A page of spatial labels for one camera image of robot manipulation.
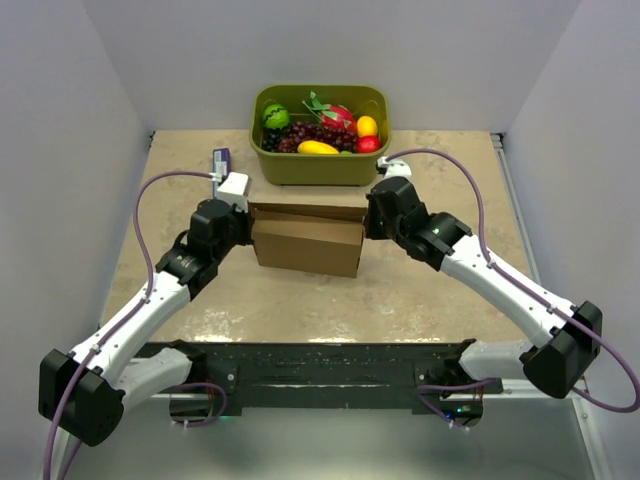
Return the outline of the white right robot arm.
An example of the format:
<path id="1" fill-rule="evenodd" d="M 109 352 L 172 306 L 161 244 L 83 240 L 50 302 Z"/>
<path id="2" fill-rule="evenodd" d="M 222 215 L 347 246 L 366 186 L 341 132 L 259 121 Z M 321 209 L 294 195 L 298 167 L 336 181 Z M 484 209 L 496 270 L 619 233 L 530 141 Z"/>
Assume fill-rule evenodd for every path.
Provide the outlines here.
<path id="1" fill-rule="evenodd" d="M 526 379 L 544 394 L 562 399 L 595 360 L 593 336 L 602 312 L 575 305 L 523 275 L 496 255 L 485 257 L 472 229 L 447 213 L 431 213 L 404 177 L 390 177 L 367 194 L 365 234 L 392 240 L 409 257 L 469 287 L 526 336 L 523 341 L 464 346 L 431 379 L 459 393 L 486 379 Z"/>

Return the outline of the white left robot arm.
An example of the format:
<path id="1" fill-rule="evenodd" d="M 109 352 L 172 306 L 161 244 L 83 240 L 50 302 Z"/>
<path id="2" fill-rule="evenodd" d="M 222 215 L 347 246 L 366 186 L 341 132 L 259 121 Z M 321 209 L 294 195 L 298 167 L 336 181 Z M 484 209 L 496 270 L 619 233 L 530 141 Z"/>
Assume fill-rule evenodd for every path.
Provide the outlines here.
<path id="1" fill-rule="evenodd" d="M 150 337 L 217 276 L 227 254 L 251 244 L 246 196 L 199 203 L 187 230 L 161 257 L 142 289 L 93 336 L 67 353 L 51 350 L 39 367 L 38 412 L 88 446 L 102 443 L 124 413 L 168 388 L 196 392 L 207 355 L 176 340 L 139 364 Z"/>

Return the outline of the brown cardboard box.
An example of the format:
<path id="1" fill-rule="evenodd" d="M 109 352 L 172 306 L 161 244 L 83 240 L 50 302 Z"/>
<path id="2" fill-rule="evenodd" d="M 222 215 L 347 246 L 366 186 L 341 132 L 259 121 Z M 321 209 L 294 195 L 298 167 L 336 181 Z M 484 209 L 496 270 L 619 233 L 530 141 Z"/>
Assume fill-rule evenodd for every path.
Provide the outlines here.
<path id="1" fill-rule="evenodd" d="M 365 207 L 252 203 L 249 211 L 259 265 L 346 278 L 357 276 Z"/>

